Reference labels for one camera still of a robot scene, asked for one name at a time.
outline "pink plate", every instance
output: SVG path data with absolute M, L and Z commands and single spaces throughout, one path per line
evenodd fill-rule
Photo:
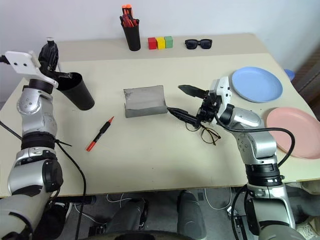
M 292 156 L 302 159 L 320 159 L 320 122 L 313 116 L 294 107 L 278 107 L 267 119 L 268 128 L 284 128 L 293 133 L 295 147 Z M 291 138 L 281 131 L 271 131 L 279 148 L 288 152 Z

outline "white table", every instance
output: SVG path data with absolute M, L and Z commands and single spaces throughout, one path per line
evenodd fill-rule
M 62 93 L 53 92 L 57 138 L 73 145 L 65 147 L 78 162 L 87 179 L 88 194 L 184 189 L 196 187 L 239 186 L 247 182 L 234 137 L 219 126 L 217 145 L 204 143 L 200 131 L 190 132 L 172 115 L 159 114 L 125 118 L 123 89 L 164 86 L 166 104 L 195 115 L 202 100 L 184 94 L 178 85 L 189 84 L 208 89 L 214 79 L 245 66 L 257 66 L 275 74 L 283 85 L 282 96 L 267 103 L 253 103 L 235 92 L 231 104 L 252 110 L 264 119 L 276 107 L 295 107 L 311 115 L 311 109 L 291 85 L 287 75 L 267 49 L 252 34 L 196 37 L 211 38 L 212 48 L 187 50 L 184 40 L 174 37 L 173 48 L 128 50 L 124 39 L 60 42 L 61 70 L 81 73 L 95 106 L 78 110 Z M 0 119 L 21 133 L 21 117 L 16 102 L 22 80 L 2 110 Z M 110 117 L 111 127 L 91 152 L 85 149 Z M 20 141 L 0 128 L 0 196 L 9 194 L 7 178 L 20 150 Z M 80 174 L 70 160 L 56 148 L 64 183 L 61 195 L 81 195 Z M 277 151 L 278 160 L 285 153 Z M 320 178 L 320 161 L 290 157 L 280 168 L 285 181 Z

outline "red pen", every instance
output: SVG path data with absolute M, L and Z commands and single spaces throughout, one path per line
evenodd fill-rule
M 94 147 L 94 145 L 97 143 L 99 138 L 107 131 L 107 129 L 110 127 L 112 120 L 114 119 L 114 116 L 110 118 L 103 127 L 99 130 L 98 135 L 93 139 L 93 141 L 90 143 L 90 145 L 86 148 L 86 151 L 90 152 L 91 149 Z

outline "blue plate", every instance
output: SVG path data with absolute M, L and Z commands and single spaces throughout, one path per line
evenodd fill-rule
M 244 99 L 254 103 L 266 103 L 278 99 L 283 87 L 271 72 L 259 67 L 246 66 L 232 75 L 234 90 Z

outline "black cylindrical cup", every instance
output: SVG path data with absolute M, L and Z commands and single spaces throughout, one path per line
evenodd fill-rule
M 140 34 L 139 34 L 139 24 L 137 24 L 134 27 L 122 26 L 122 28 L 124 30 L 125 38 L 128 43 L 129 49 L 131 51 L 138 51 L 141 47 Z
M 86 84 L 77 72 L 71 72 L 72 78 L 63 78 L 58 81 L 58 90 L 62 92 L 80 110 L 89 110 L 95 105 L 95 101 L 88 91 Z

